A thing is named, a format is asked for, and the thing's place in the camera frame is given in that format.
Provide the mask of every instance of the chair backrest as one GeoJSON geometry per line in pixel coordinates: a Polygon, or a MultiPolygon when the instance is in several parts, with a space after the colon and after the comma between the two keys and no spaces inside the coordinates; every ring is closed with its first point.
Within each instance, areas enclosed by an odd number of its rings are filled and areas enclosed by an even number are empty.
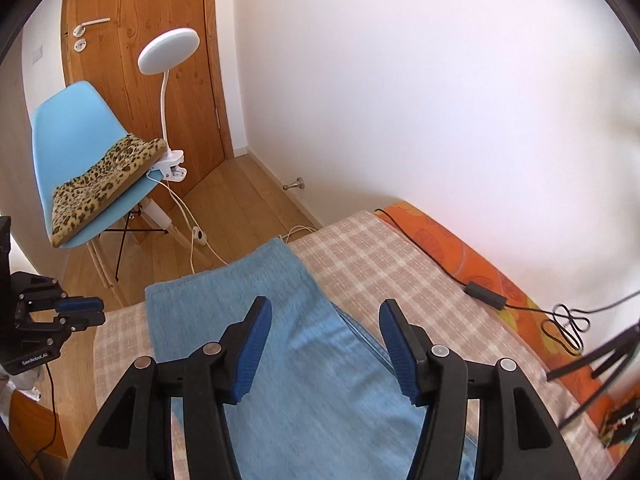
{"type": "Polygon", "coordinates": [[[68,86],[38,107],[33,116],[33,165],[47,232],[56,187],[87,171],[126,134],[87,81],[68,86]]]}

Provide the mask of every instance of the chair leg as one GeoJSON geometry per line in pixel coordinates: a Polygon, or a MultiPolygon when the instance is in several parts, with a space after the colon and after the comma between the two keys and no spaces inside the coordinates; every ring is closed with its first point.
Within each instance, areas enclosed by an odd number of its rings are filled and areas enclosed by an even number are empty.
{"type": "Polygon", "coordinates": [[[109,290],[109,282],[107,281],[107,277],[104,275],[100,261],[98,261],[98,256],[95,254],[94,245],[89,241],[86,243],[86,248],[89,249],[89,254],[91,259],[94,261],[95,270],[98,272],[98,276],[100,276],[102,286],[109,290]]]}
{"type": "Polygon", "coordinates": [[[113,292],[113,295],[115,296],[116,301],[120,304],[122,308],[129,306],[129,302],[127,301],[127,298],[125,297],[122,289],[120,288],[120,284],[117,282],[115,274],[113,273],[113,271],[111,270],[111,267],[109,266],[109,262],[107,261],[107,257],[104,254],[104,250],[102,248],[102,244],[100,243],[100,240],[98,239],[98,237],[95,237],[89,243],[94,248],[96,259],[98,260],[98,263],[102,268],[104,277],[106,281],[109,283],[109,288],[113,292]]]}
{"type": "MultiPolygon", "coordinates": [[[[191,241],[178,230],[172,223],[169,215],[165,213],[156,202],[149,197],[145,197],[144,200],[140,201],[140,207],[142,208],[142,218],[145,219],[153,229],[164,229],[182,247],[191,251],[191,241]]],[[[196,246],[193,248],[193,256],[201,265],[207,267],[207,269],[213,267],[212,261],[202,254],[196,246]]]]}

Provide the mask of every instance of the lamp head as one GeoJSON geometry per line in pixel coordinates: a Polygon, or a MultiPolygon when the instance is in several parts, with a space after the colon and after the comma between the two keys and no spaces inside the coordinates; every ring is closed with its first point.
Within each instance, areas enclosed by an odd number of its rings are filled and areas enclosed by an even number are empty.
{"type": "Polygon", "coordinates": [[[145,75],[161,74],[180,65],[200,44],[192,28],[174,28],[151,40],[138,57],[138,67],[145,75]]]}

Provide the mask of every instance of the black cable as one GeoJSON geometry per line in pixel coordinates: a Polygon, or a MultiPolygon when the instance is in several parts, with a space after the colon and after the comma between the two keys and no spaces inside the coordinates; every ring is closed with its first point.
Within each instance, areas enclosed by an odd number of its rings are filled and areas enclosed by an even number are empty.
{"type": "MultiPolygon", "coordinates": [[[[440,264],[438,260],[436,260],[427,251],[425,251],[422,247],[420,247],[420,245],[418,245],[418,243],[413,238],[411,238],[405,232],[404,229],[402,229],[398,225],[398,222],[396,221],[396,219],[393,218],[384,209],[378,208],[378,209],[375,209],[374,211],[380,211],[382,214],[386,215],[404,236],[406,236],[424,254],[430,257],[430,259],[433,260],[438,267],[440,267],[440,270],[442,270],[442,272],[444,272],[447,276],[449,276],[454,282],[456,282],[461,286],[467,285],[466,283],[462,282],[462,280],[459,280],[457,277],[451,274],[447,269],[445,269],[440,264]]],[[[558,303],[551,310],[542,310],[540,308],[531,308],[528,306],[514,306],[508,303],[505,304],[505,307],[512,308],[513,310],[527,310],[529,312],[540,312],[542,314],[547,314],[551,316],[551,318],[543,319],[540,322],[540,330],[542,330],[542,333],[546,335],[549,339],[552,339],[553,341],[558,343],[562,348],[564,348],[564,350],[569,355],[578,356],[582,354],[582,352],[584,351],[584,341],[582,340],[582,337],[580,336],[580,334],[584,334],[585,332],[589,331],[589,329],[591,328],[591,320],[586,316],[576,316],[575,314],[597,314],[599,312],[604,312],[605,310],[609,310],[610,308],[619,306],[620,304],[625,303],[625,301],[631,300],[632,298],[635,298],[638,295],[640,295],[640,290],[636,290],[635,292],[632,292],[631,294],[629,294],[628,296],[625,296],[624,298],[621,298],[620,300],[617,300],[606,306],[594,308],[593,310],[582,310],[580,308],[568,308],[565,304],[562,304],[562,303],[558,303]],[[559,321],[560,319],[566,320],[564,324],[559,321]],[[580,324],[578,324],[578,322],[582,322],[584,323],[584,325],[581,326],[580,324]],[[556,329],[558,329],[558,331],[560,332],[560,335],[564,340],[558,339],[556,336],[549,333],[549,331],[546,329],[546,327],[549,324],[555,326],[556,329]]]]}
{"type": "Polygon", "coordinates": [[[449,277],[450,277],[454,282],[456,282],[457,284],[462,285],[462,286],[466,286],[466,283],[462,282],[462,280],[457,279],[453,274],[451,274],[447,269],[445,269],[445,268],[442,266],[442,264],[441,264],[438,260],[436,260],[436,259],[435,259],[433,256],[431,256],[427,251],[425,251],[422,247],[420,247],[420,245],[418,245],[418,243],[417,243],[413,238],[411,238],[411,237],[406,233],[406,231],[405,231],[404,229],[402,229],[402,228],[400,227],[400,225],[398,224],[398,222],[396,222],[396,219],[395,219],[395,218],[393,218],[393,217],[392,217],[389,213],[387,213],[384,209],[380,209],[380,208],[378,208],[378,209],[374,209],[374,212],[376,212],[376,211],[380,211],[381,213],[385,214],[385,215],[386,215],[386,216],[387,216],[387,217],[388,217],[388,218],[389,218],[389,219],[394,223],[394,225],[399,229],[399,231],[400,231],[404,236],[406,236],[407,238],[409,238],[409,240],[410,240],[410,241],[411,241],[411,242],[412,242],[412,243],[413,243],[413,244],[414,244],[418,249],[420,249],[424,254],[426,254],[428,257],[430,257],[431,261],[432,261],[434,264],[436,264],[438,267],[440,267],[440,270],[441,270],[442,272],[444,272],[447,276],[449,276],[449,277]]]}
{"type": "Polygon", "coordinates": [[[33,463],[38,459],[38,457],[44,450],[49,449],[49,447],[53,445],[53,443],[56,441],[56,434],[58,432],[58,415],[56,413],[56,397],[54,396],[54,392],[53,392],[53,377],[51,377],[51,370],[49,370],[49,363],[46,363],[45,366],[47,368],[47,374],[49,374],[49,383],[51,384],[51,405],[53,408],[53,436],[51,437],[51,441],[46,446],[43,446],[36,451],[36,454],[33,456],[31,461],[29,462],[29,468],[31,468],[31,465],[33,465],[33,463]]]}

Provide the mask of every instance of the black metal rod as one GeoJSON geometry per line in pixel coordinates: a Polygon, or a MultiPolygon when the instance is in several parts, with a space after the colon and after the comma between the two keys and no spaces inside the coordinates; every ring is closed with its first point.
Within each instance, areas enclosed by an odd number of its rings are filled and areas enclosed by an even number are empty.
{"type": "Polygon", "coordinates": [[[122,249],[124,248],[124,238],[127,236],[127,228],[129,227],[130,213],[127,213],[127,219],[124,221],[124,230],[122,231],[122,240],[120,241],[120,251],[118,252],[118,263],[116,264],[116,281],[118,281],[118,271],[120,270],[120,260],[122,259],[122,249]]]}
{"type": "Polygon", "coordinates": [[[591,372],[591,379],[596,379],[600,377],[604,372],[609,370],[614,364],[616,364],[620,359],[622,359],[629,351],[633,351],[633,349],[629,349],[627,347],[619,348],[604,361],[600,366],[598,366],[593,372],[591,372]]]}
{"type": "MultiPolygon", "coordinates": [[[[124,231],[124,229],[105,229],[105,232],[110,232],[110,233],[121,233],[124,231]]],[[[127,229],[127,233],[164,233],[167,234],[168,232],[165,229],[127,229]]]]}
{"type": "Polygon", "coordinates": [[[570,362],[564,366],[550,370],[546,375],[547,381],[553,381],[559,379],[562,376],[575,372],[579,368],[586,366],[600,357],[604,357],[610,352],[614,352],[619,348],[622,348],[633,341],[640,341],[640,322],[627,328],[624,332],[619,333],[613,339],[610,339],[604,345],[599,346],[595,350],[589,352],[587,355],[582,356],[575,361],[570,362]]]}
{"type": "Polygon", "coordinates": [[[611,375],[607,377],[607,379],[602,383],[602,386],[599,387],[591,397],[585,400],[571,415],[569,415],[565,420],[561,421],[560,424],[558,424],[558,430],[563,430],[565,427],[571,424],[576,418],[578,418],[580,415],[586,412],[589,406],[591,406],[599,396],[601,396],[603,393],[605,393],[609,389],[613,381],[615,381],[618,378],[618,376],[625,370],[625,368],[636,356],[637,350],[638,350],[638,345],[636,345],[635,348],[633,348],[630,353],[626,354],[625,359],[618,365],[618,367],[615,370],[613,370],[611,375]]]}

